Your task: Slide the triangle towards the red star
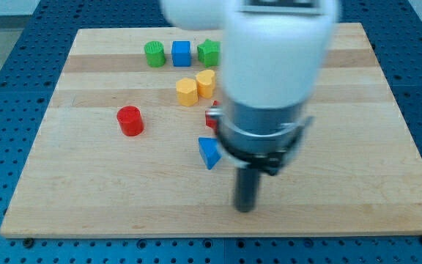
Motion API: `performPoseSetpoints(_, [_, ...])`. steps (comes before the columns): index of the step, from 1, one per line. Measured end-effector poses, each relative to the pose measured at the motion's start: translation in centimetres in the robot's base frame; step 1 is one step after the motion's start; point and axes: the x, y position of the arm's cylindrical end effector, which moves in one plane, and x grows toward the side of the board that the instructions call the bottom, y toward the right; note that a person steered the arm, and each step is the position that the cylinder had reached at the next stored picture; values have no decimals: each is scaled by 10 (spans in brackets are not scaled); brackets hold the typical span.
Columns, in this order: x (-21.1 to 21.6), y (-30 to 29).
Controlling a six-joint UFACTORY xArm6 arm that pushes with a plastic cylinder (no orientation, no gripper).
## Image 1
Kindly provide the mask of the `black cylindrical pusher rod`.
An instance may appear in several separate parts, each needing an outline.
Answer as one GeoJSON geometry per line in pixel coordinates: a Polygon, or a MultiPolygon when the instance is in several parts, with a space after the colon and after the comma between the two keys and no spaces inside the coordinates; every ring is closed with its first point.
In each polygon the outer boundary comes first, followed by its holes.
{"type": "Polygon", "coordinates": [[[241,213],[252,211],[256,207],[259,190],[260,172],[257,169],[237,169],[234,206],[241,213]]]}

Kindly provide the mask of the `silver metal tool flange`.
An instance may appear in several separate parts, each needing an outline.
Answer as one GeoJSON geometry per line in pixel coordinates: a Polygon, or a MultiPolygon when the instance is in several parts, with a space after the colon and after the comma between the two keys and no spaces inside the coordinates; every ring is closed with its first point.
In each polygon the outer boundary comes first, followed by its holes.
{"type": "Polygon", "coordinates": [[[300,151],[312,116],[305,102],[282,108],[257,108],[224,97],[212,109],[219,150],[238,168],[277,175],[300,151]]]}

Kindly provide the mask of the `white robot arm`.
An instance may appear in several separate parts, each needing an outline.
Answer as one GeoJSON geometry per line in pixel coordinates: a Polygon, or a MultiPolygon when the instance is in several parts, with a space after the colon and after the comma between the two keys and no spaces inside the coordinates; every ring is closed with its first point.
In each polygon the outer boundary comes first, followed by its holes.
{"type": "Polygon", "coordinates": [[[223,97],[207,116],[237,167],[234,206],[254,209],[261,174],[277,175],[300,149],[303,110],[340,13],[337,1],[175,1],[160,9],[184,30],[219,29],[223,97]]]}

